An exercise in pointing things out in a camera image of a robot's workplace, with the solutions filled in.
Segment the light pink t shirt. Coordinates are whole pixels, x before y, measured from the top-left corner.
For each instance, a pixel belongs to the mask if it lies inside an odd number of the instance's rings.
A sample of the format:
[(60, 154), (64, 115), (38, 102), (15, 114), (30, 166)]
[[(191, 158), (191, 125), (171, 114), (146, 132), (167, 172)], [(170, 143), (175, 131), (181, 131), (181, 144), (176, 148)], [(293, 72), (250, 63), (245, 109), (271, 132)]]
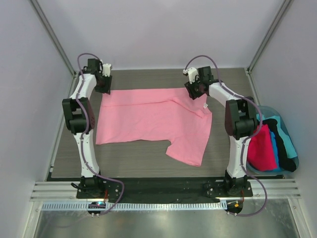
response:
[(206, 95), (193, 100), (185, 88), (113, 90), (102, 97), (96, 144), (168, 140), (168, 156), (199, 167), (211, 124)]

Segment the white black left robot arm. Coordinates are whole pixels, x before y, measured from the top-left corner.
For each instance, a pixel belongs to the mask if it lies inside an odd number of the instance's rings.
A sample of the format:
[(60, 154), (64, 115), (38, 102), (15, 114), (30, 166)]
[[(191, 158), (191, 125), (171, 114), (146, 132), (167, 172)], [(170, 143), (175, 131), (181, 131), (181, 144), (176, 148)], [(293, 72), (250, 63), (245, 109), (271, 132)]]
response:
[(96, 120), (90, 97), (93, 91), (110, 94), (112, 65), (90, 53), (80, 54), (77, 63), (78, 84), (72, 95), (62, 100), (65, 124), (74, 136), (81, 161), (80, 182), (73, 186), (79, 193), (100, 198), (105, 193), (105, 186), (95, 156), (93, 134)]

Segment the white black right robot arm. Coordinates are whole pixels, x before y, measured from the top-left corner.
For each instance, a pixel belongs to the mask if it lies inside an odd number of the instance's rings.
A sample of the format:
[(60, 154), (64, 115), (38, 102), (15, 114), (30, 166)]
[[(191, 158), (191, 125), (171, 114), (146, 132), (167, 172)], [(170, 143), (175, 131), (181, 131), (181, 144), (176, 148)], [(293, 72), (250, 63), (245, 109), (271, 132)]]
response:
[(239, 95), (215, 79), (209, 66), (186, 68), (183, 74), (189, 78), (185, 88), (191, 99), (207, 95), (225, 107), (224, 127), (230, 139), (230, 154), (222, 187), (227, 195), (238, 196), (247, 187), (244, 164), (251, 136), (258, 129), (260, 110), (252, 97)]

